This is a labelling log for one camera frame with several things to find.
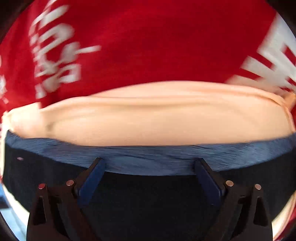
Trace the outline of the red printed blanket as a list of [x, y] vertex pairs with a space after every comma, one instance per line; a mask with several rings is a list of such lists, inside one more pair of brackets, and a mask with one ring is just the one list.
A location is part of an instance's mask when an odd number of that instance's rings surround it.
[[295, 92], [295, 1], [1, 1], [1, 112], [173, 80]]

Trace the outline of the dark navy pants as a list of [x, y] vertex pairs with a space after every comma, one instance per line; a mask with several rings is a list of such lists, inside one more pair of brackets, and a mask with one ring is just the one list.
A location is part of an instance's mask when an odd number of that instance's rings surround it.
[[90, 147], [8, 132], [3, 182], [30, 212], [41, 183], [63, 185], [96, 158], [106, 169], [81, 212], [101, 240], [203, 240], [218, 208], [196, 177], [196, 159], [224, 180], [259, 184], [271, 221], [295, 192], [295, 135], [238, 144]]

